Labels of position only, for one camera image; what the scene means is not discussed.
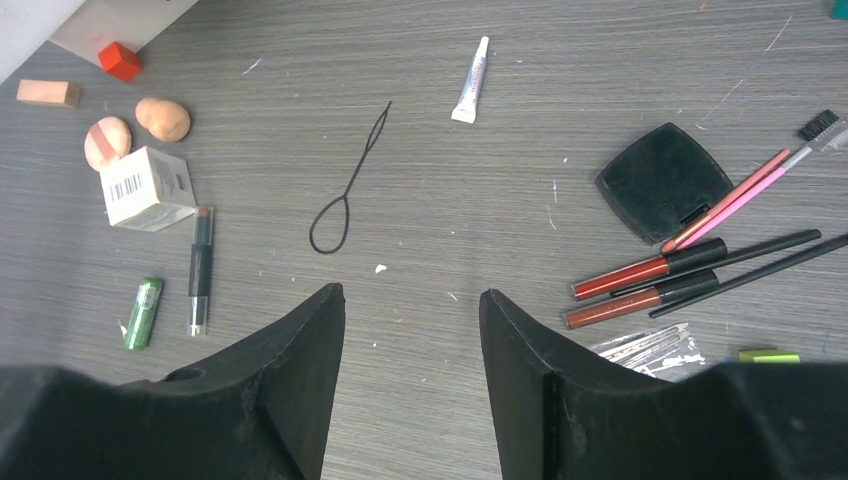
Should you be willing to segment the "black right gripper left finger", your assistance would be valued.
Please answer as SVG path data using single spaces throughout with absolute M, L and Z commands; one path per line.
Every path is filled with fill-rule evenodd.
M 345 332 L 338 283 L 157 382 L 1 371 L 5 479 L 317 479 Z

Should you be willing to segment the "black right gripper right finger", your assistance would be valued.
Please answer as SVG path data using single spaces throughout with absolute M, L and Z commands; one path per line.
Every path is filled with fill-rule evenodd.
M 843 363 L 713 366 L 682 382 L 603 359 L 507 296 L 480 298 L 506 479 L 843 479 Z

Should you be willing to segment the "dark green makeup stick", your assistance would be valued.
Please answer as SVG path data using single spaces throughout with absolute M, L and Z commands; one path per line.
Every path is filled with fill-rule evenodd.
M 195 215 L 191 248 L 188 298 L 188 335 L 196 338 L 206 332 L 211 294 L 214 209 L 200 207 Z

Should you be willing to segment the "white drawer organizer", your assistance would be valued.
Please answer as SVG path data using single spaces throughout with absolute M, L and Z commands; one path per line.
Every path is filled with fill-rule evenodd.
M 1 0 L 1 79 L 47 41 L 96 64 L 113 42 L 137 52 L 196 0 Z

